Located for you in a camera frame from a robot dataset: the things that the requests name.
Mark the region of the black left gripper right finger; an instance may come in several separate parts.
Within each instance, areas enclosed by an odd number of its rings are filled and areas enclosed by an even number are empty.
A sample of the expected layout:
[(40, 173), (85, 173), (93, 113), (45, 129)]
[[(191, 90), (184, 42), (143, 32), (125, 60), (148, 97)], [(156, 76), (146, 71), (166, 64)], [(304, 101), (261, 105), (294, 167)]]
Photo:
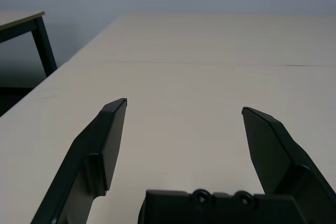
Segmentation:
[(250, 158), (266, 195), (291, 196), (308, 223), (335, 223), (335, 192), (307, 152), (271, 115), (244, 107)]

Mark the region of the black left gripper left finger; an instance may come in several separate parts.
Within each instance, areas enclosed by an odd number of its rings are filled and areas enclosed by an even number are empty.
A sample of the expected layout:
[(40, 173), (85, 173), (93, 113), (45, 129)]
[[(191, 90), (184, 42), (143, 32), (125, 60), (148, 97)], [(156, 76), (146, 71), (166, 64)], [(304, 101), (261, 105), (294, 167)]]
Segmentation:
[(106, 104), (71, 144), (32, 223), (86, 223), (93, 201), (110, 189), (127, 99)]

